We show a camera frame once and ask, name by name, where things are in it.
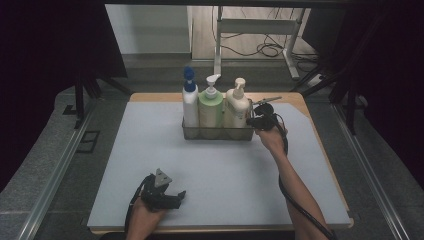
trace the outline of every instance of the person's left hand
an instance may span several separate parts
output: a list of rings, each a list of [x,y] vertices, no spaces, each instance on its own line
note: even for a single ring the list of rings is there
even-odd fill
[[[140,197],[134,203],[129,223],[127,240],[146,239],[165,216],[166,210],[150,212]]]

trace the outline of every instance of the blue cap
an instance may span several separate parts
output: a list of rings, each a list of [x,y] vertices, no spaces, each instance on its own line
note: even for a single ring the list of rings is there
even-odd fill
[[[184,68],[184,90],[186,92],[194,92],[196,90],[196,83],[194,82],[194,71],[191,67]]]

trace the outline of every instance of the white metal stand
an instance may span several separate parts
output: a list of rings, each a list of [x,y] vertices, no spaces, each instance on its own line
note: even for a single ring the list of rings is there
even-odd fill
[[[284,59],[289,67],[293,79],[299,79],[299,73],[291,58],[294,44],[302,25],[305,9],[302,8],[296,20],[277,19],[225,19],[222,18],[223,7],[218,7],[216,22],[216,47],[214,74],[221,74],[221,34],[222,33],[246,33],[246,34],[276,34],[291,35],[287,47],[283,50]]]

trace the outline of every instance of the gray carpet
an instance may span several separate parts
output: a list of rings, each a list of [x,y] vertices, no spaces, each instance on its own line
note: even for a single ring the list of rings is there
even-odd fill
[[[212,74],[210,66],[193,63],[201,83]],[[119,82],[135,92],[180,92],[183,76],[181,66],[129,68],[128,79]],[[221,91],[233,86],[237,77],[247,81],[246,92],[288,91],[294,86],[287,69],[283,67],[224,66],[218,80]],[[98,239],[86,227],[110,151],[129,96],[99,81],[103,96],[97,100],[93,119],[87,131],[98,131],[98,142],[92,153],[76,153],[50,205],[35,239]],[[394,239],[384,216],[376,203],[368,183],[363,178],[358,162],[347,144],[334,111],[326,101],[327,90],[307,99],[315,126],[328,154],[341,189],[355,220],[351,229],[337,230],[338,239]],[[34,199],[48,179],[55,160],[66,146],[72,133],[75,116],[64,116],[66,105],[73,104],[72,89],[57,97],[51,121],[40,136],[25,165],[9,184],[0,198],[0,239],[14,239],[28,215]],[[411,239],[420,239],[424,222],[423,192],[399,158],[357,111],[358,139],[372,161],[384,189],[394,202]],[[224,234],[224,235],[163,235],[158,239],[281,239],[282,233]]]

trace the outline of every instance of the white tabletop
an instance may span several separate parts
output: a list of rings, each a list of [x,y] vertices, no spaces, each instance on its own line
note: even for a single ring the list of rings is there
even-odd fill
[[[331,228],[351,224],[307,117],[274,103],[289,130],[288,157]],[[88,221],[92,231],[122,228],[141,181],[160,168],[174,181],[166,194],[187,190],[160,229],[291,229],[278,170],[254,134],[252,141],[185,140],[182,104],[129,102]]]

